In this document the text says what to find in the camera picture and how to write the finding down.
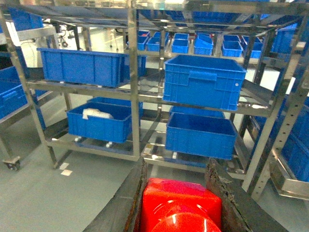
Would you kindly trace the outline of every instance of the metal rack frame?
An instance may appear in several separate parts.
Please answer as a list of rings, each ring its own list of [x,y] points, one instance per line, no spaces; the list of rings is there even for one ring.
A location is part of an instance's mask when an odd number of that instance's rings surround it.
[[[164,132],[156,131],[156,127],[159,122],[166,122],[168,114],[162,111],[162,105],[181,105],[194,108],[204,108],[220,111],[219,109],[197,107],[192,105],[184,105],[172,102],[162,101],[163,93],[163,80],[164,80],[164,59],[174,56],[170,54],[168,50],[164,49],[164,38],[166,31],[181,31],[181,32],[192,32],[194,30],[201,31],[215,31],[223,33],[242,33],[250,36],[247,53],[244,58],[232,58],[239,63],[242,63],[243,67],[248,68],[249,63],[256,63],[257,69],[255,72],[254,82],[244,81],[242,86],[241,96],[245,100],[240,100],[238,103],[238,110],[235,112],[225,111],[231,113],[231,120],[234,119],[235,114],[243,114],[244,119],[239,130],[239,136],[235,144],[234,158],[230,162],[222,162],[225,168],[228,170],[231,176],[243,180],[242,187],[252,194],[254,199],[258,199],[260,193],[264,189],[266,181],[271,177],[278,188],[279,193],[282,195],[288,195],[290,197],[300,197],[302,199],[309,199],[308,189],[309,183],[298,181],[294,176],[287,176],[286,174],[279,175],[278,170],[284,169],[288,174],[290,173],[285,168],[284,163],[281,162],[280,150],[282,149],[287,135],[292,129],[295,122],[296,116],[299,113],[299,105],[305,99],[308,93],[307,84],[309,81],[308,71],[305,70],[302,74],[296,73],[296,69],[306,69],[308,67],[308,59],[306,54],[302,54],[304,50],[304,43],[300,41],[300,37],[307,25],[307,16],[309,13],[309,4],[307,3],[283,3],[283,2],[244,2],[244,1],[203,1],[203,0],[189,0],[179,1],[170,3],[166,0],[156,1],[155,3],[151,0],[117,0],[117,1],[106,1],[106,0],[94,0],[94,1],[69,1],[70,7],[80,7],[83,10],[92,14],[99,14],[99,16],[86,17],[84,15],[68,15],[68,14],[54,14],[59,6],[64,6],[66,3],[60,0],[53,0],[50,2],[44,2],[44,6],[38,1],[34,1],[32,6],[26,6],[20,4],[18,0],[14,3],[15,7],[19,7],[28,12],[35,13],[41,16],[47,16],[58,21],[65,21],[66,23],[73,23],[80,26],[93,26],[94,24],[87,22],[89,19],[95,19],[98,21],[96,26],[109,27],[109,28],[124,28],[128,31],[129,37],[129,48],[125,50],[130,55],[130,78],[131,85],[130,89],[110,89],[98,86],[89,85],[74,85],[69,83],[50,82],[43,79],[30,80],[25,79],[21,65],[16,57],[16,51],[12,40],[7,38],[9,51],[12,54],[12,62],[18,70],[21,82],[27,95],[27,99],[30,102],[31,113],[34,117],[35,125],[38,129],[41,142],[48,154],[50,154],[54,167],[58,167],[65,158],[70,154],[71,151],[81,151],[86,153],[93,153],[102,156],[115,157],[119,159],[127,159],[137,161],[142,155],[145,157],[148,163],[158,164],[162,166],[180,168],[192,171],[203,171],[205,159],[198,159],[197,161],[188,161],[188,157],[185,154],[167,154],[164,150]],[[2,4],[11,3],[6,0],[0,0]],[[114,11],[125,11],[127,12],[126,19],[120,19],[117,17],[105,17],[104,14],[97,10],[97,8],[111,8]],[[155,20],[147,20],[139,17],[139,10],[174,10],[182,12],[192,11],[206,11],[206,12],[222,12],[222,13],[238,13],[238,18],[228,24],[224,23],[198,23],[203,27],[194,27],[195,22],[185,14],[185,21],[170,21],[167,16],[162,13],[160,18]],[[259,20],[260,14],[271,14],[270,19]],[[250,18],[251,15],[255,15],[253,20],[249,23],[243,23],[245,20]],[[276,56],[273,56],[271,46],[275,37],[275,29],[288,26],[295,21],[293,19],[280,25],[272,25],[271,22],[282,18],[284,15],[301,15],[302,24],[297,29],[297,35],[294,38],[293,48],[288,61],[284,61]],[[179,27],[177,23],[186,24],[186,27]],[[216,29],[213,26],[220,25],[225,26],[224,28]],[[161,44],[159,52],[142,52],[137,50],[137,31],[139,28],[143,29],[155,29],[161,31]],[[8,30],[4,28],[4,34],[9,37]],[[89,39],[89,33],[87,29],[83,30],[85,44],[87,50],[91,50],[91,43]],[[254,39],[256,36],[265,35],[263,50],[259,60],[250,59],[251,52],[253,49]],[[220,53],[221,44],[223,41],[222,34],[216,34],[215,37],[215,48],[213,57],[221,57]],[[145,85],[142,81],[139,82],[137,75],[137,55],[149,55],[159,56],[159,69],[157,72],[148,70],[148,76],[144,77]],[[259,86],[265,67],[272,67],[274,69],[281,70],[280,78],[276,83],[275,91],[270,91]],[[279,132],[279,135],[272,145],[270,152],[267,152],[266,146],[267,141],[271,132],[271,129],[276,120],[279,108],[284,99],[285,92],[288,84],[291,81],[292,76],[297,75],[300,82],[295,83],[297,85],[296,92],[290,95],[290,106],[288,112],[293,112],[293,116],[287,116],[283,126]],[[149,92],[149,87],[156,87],[157,92]],[[41,128],[38,116],[36,114],[35,102],[30,97],[30,89],[41,89],[51,90],[56,92],[64,92],[66,94],[84,94],[89,96],[101,96],[109,98],[117,98],[124,100],[131,100],[132,108],[132,127],[133,133],[132,138],[122,145],[115,145],[112,148],[104,147],[105,142],[92,141],[89,139],[82,138],[80,141],[72,141],[72,138],[63,139],[68,131],[67,120],[64,119],[46,130]],[[70,109],[70,100],[66,95],[67,107]],[[139,102],[149,102],[158,104],[157,110],[145,110],[143,119],[152,121],[152,125],[149,130],[144,131],[139,126]],[[264,116],[267,117],[265,126],[261,131],[260,138],[256,141],[256,149],[253,154],[249,154],[247,151],[242,137],[247,128],[249,128],[250,116]],[[53,147],[63,147],[68,151],[60,158],[57,159]],[[293,189],[298,189],[301,194],[290,194]]]
[[[41,28],[41,29],[31,29],[31,30],[24,30],[18,31],[17,36],[20,41],[35,39],[46,37],[53,41],[55,47],[57,47],[57,34],[54,27],[48,28]],[[0,33],[0,45],[6,44],[6,36],[4,33]],[[39,107],[56,97],[58,94],[56,92],[48,91],[37,98],[37,104]],[[27,103],[26,105],[22,106],[21,108],[15,110],[14,112],[10,113],[4,118],[0,119],[0,133],[5,133],[5,130],[10,127],[11,125],[15,124],[22,118],[28,116],[30,114],[31,105]],[[20,156],[15,156],[10,145],[6,139],[1,136],[0,134],[0,150],[5,155],[6,159],[2,162],[5,163],[10,169],[12,170],[19,170],[20,168]]]

